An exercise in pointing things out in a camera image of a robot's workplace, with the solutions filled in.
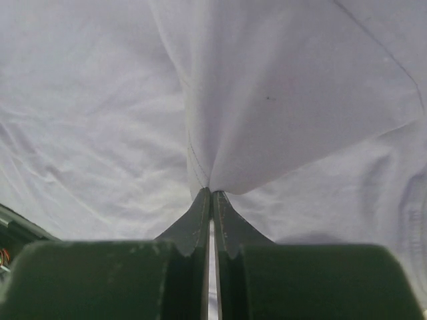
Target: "white cloth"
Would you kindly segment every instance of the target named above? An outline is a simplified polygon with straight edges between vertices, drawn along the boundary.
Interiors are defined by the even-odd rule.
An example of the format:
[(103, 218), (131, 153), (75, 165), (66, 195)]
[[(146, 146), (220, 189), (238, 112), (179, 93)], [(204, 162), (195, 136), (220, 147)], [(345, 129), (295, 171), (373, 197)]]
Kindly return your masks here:
[(427, 307), (427, 2), (0, 5), (0, 203), (141, 239), (188, 184), (260, 187), (232, 202), (266, 235), (385, 245)]

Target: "robotic claw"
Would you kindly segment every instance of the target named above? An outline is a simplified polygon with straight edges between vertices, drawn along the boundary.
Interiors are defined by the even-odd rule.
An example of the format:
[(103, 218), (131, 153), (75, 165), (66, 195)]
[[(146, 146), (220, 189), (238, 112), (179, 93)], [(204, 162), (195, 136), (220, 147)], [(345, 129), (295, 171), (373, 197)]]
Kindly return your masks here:
[(210, 221), (220, 319), (423, 320), (384, 248), (275, 244), (209, 189), (154, 241), (26, 246), (0, 319), (207, 319)]

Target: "white sheet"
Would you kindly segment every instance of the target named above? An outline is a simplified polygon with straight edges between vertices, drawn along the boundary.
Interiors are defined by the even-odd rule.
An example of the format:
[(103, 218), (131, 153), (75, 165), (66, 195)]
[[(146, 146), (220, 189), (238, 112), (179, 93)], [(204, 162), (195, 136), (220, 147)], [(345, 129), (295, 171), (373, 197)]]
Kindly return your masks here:
[(389, 131), (232, 201), (276, 241), (386, 245), (427, 307), (425, 1), (0, 4), (0, 203), (62, 239), (152, 238), (190, 188)]

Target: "white fabric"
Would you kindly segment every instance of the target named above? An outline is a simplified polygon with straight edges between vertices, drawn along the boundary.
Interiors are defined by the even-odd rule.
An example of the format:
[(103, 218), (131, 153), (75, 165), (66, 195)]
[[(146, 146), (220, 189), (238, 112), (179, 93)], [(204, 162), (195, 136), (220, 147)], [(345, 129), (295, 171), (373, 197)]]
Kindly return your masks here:
[(64, 239), (191, 203), (183, 95), (145, 1), (0, 0), (0, 203)]
[(232, 197), (245, 218), (383, 244), (427, 307), (427, 2), (0, 5), (0, 203), (62, 239), (152, 238), (189, 186), (276, 179)]

